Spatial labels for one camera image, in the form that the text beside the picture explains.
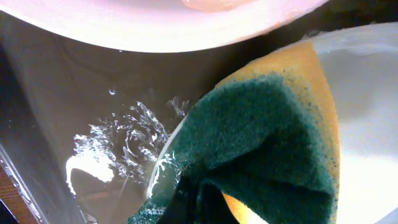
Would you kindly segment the green and yellow sponge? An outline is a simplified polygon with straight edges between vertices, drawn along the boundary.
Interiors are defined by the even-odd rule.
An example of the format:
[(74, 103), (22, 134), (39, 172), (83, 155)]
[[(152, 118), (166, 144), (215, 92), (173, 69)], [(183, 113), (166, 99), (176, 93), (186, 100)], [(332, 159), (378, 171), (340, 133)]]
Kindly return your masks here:
[(335, 223), (340, 139), (311, 42), (253, 60), (190, 109), (129, 223)]

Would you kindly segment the white plate top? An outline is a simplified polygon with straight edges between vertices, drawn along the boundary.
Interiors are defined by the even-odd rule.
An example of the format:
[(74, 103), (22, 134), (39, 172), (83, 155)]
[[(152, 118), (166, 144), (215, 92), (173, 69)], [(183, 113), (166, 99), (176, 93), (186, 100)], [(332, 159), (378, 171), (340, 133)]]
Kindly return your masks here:
[(289, 24), (325, 2), (251, 1), (228, 11), (203, 12), (181, 1), (1, 0), (1, 11), (88, 44), (170, 53), (248, 40)]

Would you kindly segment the white plate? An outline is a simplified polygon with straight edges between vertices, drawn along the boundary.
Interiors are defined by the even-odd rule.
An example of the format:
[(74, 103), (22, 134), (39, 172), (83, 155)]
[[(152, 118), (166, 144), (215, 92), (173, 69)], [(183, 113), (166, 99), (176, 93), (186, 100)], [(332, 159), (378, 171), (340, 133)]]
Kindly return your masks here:
[(170, 53), (248, 40), (289, 24), (325, 2), (251, 1), (228, 11), (203, 12), (181, 1), (1, 0), (1, 11), (88, 44)]
[(295, 44), (301, 42), (313, 44), (335, 103), (340, 139), (335, 223), (396, 223), (397, 24), (342, 29)]

